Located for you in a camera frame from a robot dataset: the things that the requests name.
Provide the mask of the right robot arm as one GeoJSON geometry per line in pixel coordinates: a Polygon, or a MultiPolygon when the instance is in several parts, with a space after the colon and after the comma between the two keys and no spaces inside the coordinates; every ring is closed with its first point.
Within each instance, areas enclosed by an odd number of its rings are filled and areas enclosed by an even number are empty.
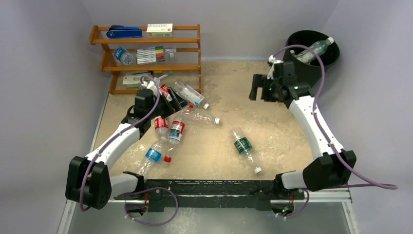
{"type": "Polygon", "coordinates": [[[307,82],[298,81],[292,62],[269,62],[268,74],[253,76],[250,100],[256,100],[257,89],[262,88],[261,99],[282,102],[301,125],[311,148],[313,161],[301,171],[277,174],[274,194],[286,198],[295,189],[319,191],[337,188],[348,183],[357,157],[346,151],[334,138],[314,104],[315,95],[307,82]]]}

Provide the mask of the dark green label water bottle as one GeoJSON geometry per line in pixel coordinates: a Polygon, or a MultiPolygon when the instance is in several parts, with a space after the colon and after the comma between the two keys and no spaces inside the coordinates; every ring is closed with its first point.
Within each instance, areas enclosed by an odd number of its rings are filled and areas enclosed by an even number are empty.
{"type": "Polygon", "coordinates": [[[248,165],[252,168],[255,174],[261,173],[263,170],[260,167],[261,162],[259,160],[259,154],[252,146],[243,130],[240,127],[232,128],[230,134],[238,154],[248,162],[248,165]]]}

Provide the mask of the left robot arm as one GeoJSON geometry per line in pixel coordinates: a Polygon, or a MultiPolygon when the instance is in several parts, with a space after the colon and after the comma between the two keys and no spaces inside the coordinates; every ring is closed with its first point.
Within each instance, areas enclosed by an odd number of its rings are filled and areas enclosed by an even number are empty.
{"type": "Polygon", "coordinates": [[[169,97],[151,89],[138,90],[134,105],[121,120],[116,131],[99,147],[86,156],[75,156],[69,164],[65,197],[77,202],[81,208],[102,209],[108,201],[128,194],[140,199],[145,194],[144,176],[123,172],[110,176],[110,171],[120,157],[151,127],[156,117],[167,118],[189,105],[189,101],[167,88],[169,97]]]}

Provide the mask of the black ribbed waste bin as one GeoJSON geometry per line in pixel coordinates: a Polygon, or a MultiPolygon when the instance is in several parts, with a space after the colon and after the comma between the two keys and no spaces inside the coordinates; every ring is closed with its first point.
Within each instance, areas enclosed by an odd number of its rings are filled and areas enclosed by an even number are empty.
{"type": "MultiPolygon", "coordinates": [[[[294,32],[286,41],[286,46],[304,45],[316,52],[328,70],[339,58],[340,50],[335,40],[318,31],[302,30],[294,32]]],[[[307,49],[290,48],[285,51],[283,61],[295,65],[295,74],[299,82],[307,82],[313,87],[321,78],[321,68],[316,56],[307,49]]]]}

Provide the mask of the white label clear bottle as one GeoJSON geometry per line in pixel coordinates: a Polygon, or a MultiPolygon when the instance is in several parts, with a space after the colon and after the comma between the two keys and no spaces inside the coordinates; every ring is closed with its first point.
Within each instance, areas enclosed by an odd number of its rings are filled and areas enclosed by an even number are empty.
{"type": "Polygon", "coordinates": [[[193,89],[190,85],[178,80],[175,82],[173,88],[178,94],[188,100],[195,107],[208,109],[209,104],[207,103],[206,98],[193,89]]]}

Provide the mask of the light green label bottle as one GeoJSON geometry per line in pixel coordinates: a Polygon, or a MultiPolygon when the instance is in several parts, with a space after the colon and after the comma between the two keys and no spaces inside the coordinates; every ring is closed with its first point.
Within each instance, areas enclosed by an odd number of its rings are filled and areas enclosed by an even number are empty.
{"type": "Polygon", "coordinates": [[[309,47],[310,50],[305,49],[299,54],[294,55],[294,57],[305,64],[310,64],[313,60],[316,59],[316,55],[312,52],[316,53],[318,56],[321,56],[327,51],[328,47],[333,43],[334,39],[332,37],[328,37],[325,40],[316,41],[309,47]]]}

